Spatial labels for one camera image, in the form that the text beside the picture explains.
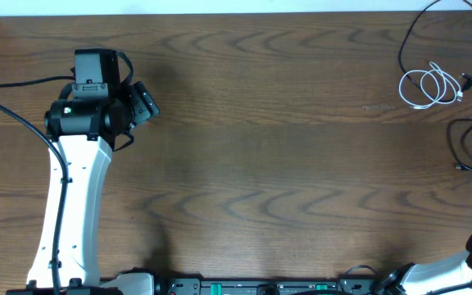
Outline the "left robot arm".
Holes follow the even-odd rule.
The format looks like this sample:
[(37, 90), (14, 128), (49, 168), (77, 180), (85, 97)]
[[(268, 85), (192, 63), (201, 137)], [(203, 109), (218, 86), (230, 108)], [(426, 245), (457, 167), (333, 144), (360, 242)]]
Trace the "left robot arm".
[(116, 138), (157, 116), (141, 82), (120, 77), (128, 58), (111, 49), (75, 51), (74, 82), (45, 113), (50, 184), (38, 251), (22, 294), (158, 294), (155, 275), (130, 270), (102, 282), (98, 222)]

